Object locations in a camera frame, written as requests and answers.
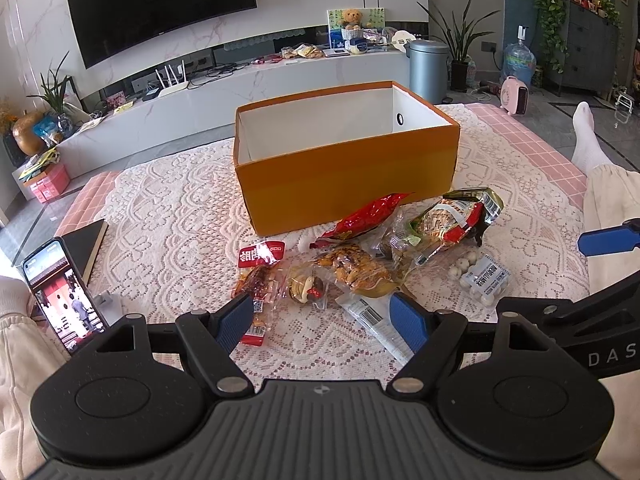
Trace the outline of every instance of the black mechanical device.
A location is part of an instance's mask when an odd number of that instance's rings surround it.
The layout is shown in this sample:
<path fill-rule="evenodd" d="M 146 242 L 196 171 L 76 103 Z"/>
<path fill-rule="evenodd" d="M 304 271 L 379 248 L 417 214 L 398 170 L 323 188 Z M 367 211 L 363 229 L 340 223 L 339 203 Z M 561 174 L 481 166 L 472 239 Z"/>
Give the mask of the black mechanical device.
<path fill-rule="evenodd" d="M 34 394 L 33 480 L 610 479 L 596 380 L 640 367 L 640 272 L 577 303 L 503 298 L 498 322 L 393 296 L 415 352 L 378 381 L 265 380 L 229 358 L 248 296 L 215 314 L 123 317 Z M 179 354 L 184 372 L 152 353 Z M 491 357 L 460 368 L 468 352 Z"/>

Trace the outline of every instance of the lace tablecloth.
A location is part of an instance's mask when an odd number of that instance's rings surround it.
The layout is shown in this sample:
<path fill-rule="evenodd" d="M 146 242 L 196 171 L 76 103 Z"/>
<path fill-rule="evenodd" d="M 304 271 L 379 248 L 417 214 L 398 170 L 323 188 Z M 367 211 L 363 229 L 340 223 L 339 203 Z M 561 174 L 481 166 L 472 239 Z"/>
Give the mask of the lace tablecloth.
<path fill-rule="evenodd" d="M 511 270 L 512 295 L 578 300 L 588 294 L 586 261 L 576 240 L 582 213 L 562 190 L 463 105 L 441 109 L 461 127 L 454 188 L 490 186 L 505 208 L 484 248 Z M 126 312 L 169 322 L 193 310 L 215 311 L 229 298 L 240 247 L 257 240 L 232 163 L 233 140 L 195 148 L 123 171 L 96 218 L 109 223 L 90 288 L 120 294 Z M 424 209 L 433 200 L 412 204 Z M 283 237 L 298 252 L 325 231 Z M 412 274 L 408 288 L 428 309 L 452 308 L 470 320 L 494 320 L 439 269 Z M 339 306 L 324 312 L 290 302 L 274 314 L 260 348 L 238 345 L 234 361 L 262 378 L 379 379 L 399 369 L 385 349 Z M 175 364 L 171 357 L 161 360 Z"/>

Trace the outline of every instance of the electrical socket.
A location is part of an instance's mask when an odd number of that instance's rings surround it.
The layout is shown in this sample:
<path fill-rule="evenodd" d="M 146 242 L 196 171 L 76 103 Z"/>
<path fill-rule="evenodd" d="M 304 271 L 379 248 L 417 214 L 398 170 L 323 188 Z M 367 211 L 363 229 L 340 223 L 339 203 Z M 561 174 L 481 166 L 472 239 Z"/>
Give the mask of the electrical socket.
<path fill-rule="evenodd" d="M 498 45 L 490 41 L 483 41 L 481 49 L 482 52 L 496 52 L 498 49 Z"/>

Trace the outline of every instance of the pink fan heater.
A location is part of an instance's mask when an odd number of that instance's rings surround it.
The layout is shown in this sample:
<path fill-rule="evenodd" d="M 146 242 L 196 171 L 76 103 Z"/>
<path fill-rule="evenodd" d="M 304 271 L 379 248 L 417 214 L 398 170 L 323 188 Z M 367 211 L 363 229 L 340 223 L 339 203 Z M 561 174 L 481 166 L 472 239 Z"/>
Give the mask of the pink fan heater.
<path fill-rule="evenodd" d="M 502 83 L 500 90 L 500 108 L 507 110 L 509 115 L 524 115 L 527 111 L 529 89 L 522 81 L 510 75 Z"/>

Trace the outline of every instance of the ribbed black surface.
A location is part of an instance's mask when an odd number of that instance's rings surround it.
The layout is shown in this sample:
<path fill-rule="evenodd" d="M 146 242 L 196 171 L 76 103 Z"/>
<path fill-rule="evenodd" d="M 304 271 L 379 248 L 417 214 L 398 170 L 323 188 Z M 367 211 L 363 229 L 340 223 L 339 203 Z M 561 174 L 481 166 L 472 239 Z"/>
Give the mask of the ribbed black surface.
<path fill-rule="evenodd" d="M 268 381 L 219 404 L 200 433 L 157 461 L 121 470 L 49 462 L 33 480 L 604 480 L 594 463 L 554 472 L 500 468 L 450 441 L 429 410 L 377 381 Z"/>

